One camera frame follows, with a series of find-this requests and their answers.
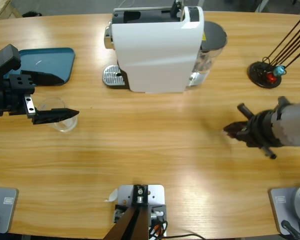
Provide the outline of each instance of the clear plastic cup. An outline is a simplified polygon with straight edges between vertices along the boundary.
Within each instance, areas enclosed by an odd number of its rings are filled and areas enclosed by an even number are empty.
[[[51,109],[64,109],[66,108],[65,102],[59,97],[50,97],[42,101],[37,109],[39,111],[46,111]],[[60,132],[67,133],[75,128],[78,123],[78,116],[68,118],[63,121],[48,123],[48,125]]]

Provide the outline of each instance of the black cable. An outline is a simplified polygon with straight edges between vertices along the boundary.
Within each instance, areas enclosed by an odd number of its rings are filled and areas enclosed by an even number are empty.
[[[165,232],[168,228],[168,221],[156,221],[152,227],[149,229],[149,239],[155,238],[154,240],[161,240],[161,239],[177,239],[177,238],[185,238],[194,236],[197,238],[200,238],[202,240],[206,240],[203,236],[200,236],[196,233],[189,233],[189,234],[183,234],[183,235],[174,235],[174,236],[165,236]]]
[[[203,236],[200,236],[199,234],[196,234],[196,233],[189,233],[189,234],[175,235],[175,236],[162,236],[158,239],[177,239],[177,238],[185,238],[185,237],[190,237],[190,236],[194,236],[194,237],[200,238],[202,240],[206,240]]]

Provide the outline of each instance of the black rod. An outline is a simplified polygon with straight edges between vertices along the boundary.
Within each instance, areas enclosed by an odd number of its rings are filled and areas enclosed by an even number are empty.
[[[290,50],[290,52],[288,52],[282,59],[281,62],[279,63],[280,65],[283,64],[292,54],[295,53],[296,50],[298,50],[300,48],[300,40],[298,41],[298,45],[296,47],[294,47],[293,49]]]
[[[291,61],[289,64],[285,67],[287,69],[295,60],[297,60],[300,57],[300,53]]]
[[[281,52],[275,57],[275,60],[273,62],[271,62],[271,64],[277,65],[278,62],[280,61],[280,59],[282,58],[282,56],[285,55],[286,52],[289,51],[291,48],[293,48],[295,46],[296,41],[298,41],[299,39],[300,39],[300,35],[297,36],[296,39],[289,46],[286,45],[288,47],[286,48],[286,46],[285,46],[284,49],[282,49]]]
[[[300,23],[300,19],[299,21],[294,25],[294,27],[290,30],[290,32],[284,37],[284,39],[278,44],[278,46],[276,46],[276,48],[270,53],[270,55],[267,58],[270,58],[271,55],[278,49],[278,47],[284,42],[284,40],[286,40],[286,38],[292,33],[292,31],[298,26],[298,24]]]
[[[277,65],[281,60],[287,55],[286,53],[290,53],[300,42],[300,35],[291,43],[291,45],[275,60],[273,63],[274,65]]]
[[[281,51],[274,57],[274,59],[270,62],[270,64],[273,64],[275,61],[276,61],[276,59],[278,59],[278,56],[281,56],[281,53],[283,52],[283,51],[285,51],[286,50],[286,48],[288,47],[288,48],[290,48],[291,47],[291,42],[296,38],[296,36],[298,35],[300,33],[300,29],[296,32],[296,34],[290,39],[290,41],[281,49]]]

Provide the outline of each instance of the sticker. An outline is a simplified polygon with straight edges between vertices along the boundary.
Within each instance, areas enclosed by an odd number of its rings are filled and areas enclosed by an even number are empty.
[[[3,204],[9,204],[12,205],[14,203],[14,197],[5,197],[3,200]]]
[[[286,202],[285,196],[276,196],[275,201],[277,204],[284,204]]]

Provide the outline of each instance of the blue tray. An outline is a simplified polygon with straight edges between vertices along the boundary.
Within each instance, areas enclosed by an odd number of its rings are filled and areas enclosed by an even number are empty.
[[[70,47],[25,49],[19,54],[21,67],[8,74],[20,74],[21,70],[43,72],[58,76],[63,84],[70,78],[75,60],[75,51]]]

